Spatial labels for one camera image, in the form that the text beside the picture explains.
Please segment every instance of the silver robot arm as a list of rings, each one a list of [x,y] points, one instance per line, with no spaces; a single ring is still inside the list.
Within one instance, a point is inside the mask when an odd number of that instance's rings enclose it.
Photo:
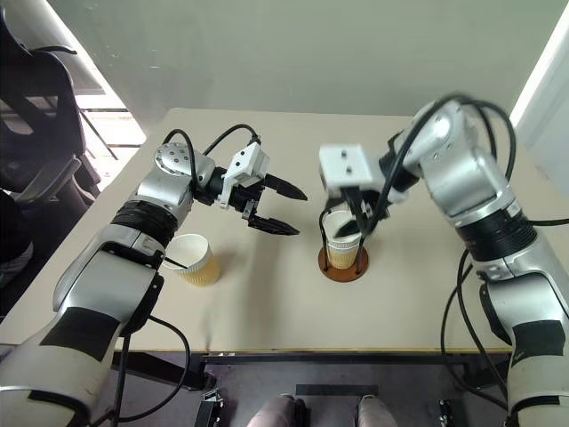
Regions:
[[[67,268],[53,295],[53,320],[0,364],[0,425],[85,425],[110,369],[116,340],[140,329],[164,283],[157,270],[174,232],[197,199],[243,213],[250,227],[292,235],[290,225],[256,215],[265,187],[306,196],[266,173],[258,142],[238,152],[228,170],[195,152],[192,190],[188,147],[170,141],[114,220]]]
[[[383,157],[359,146],[320,149],[328,207],[348,202],[357,218],[343,234],[375,227],[369,222],[373,202],[407,136],[430,107],[389,142]],[[389,204],[404,201],[420,178],[485,282],[481,302],[492,330],[513,347],[511,417],[522,426],[569,425],[569,276],[545,236],[525,218],[494,158],[477,145],[476,129],[460,102],[445,103],[417,133]]]

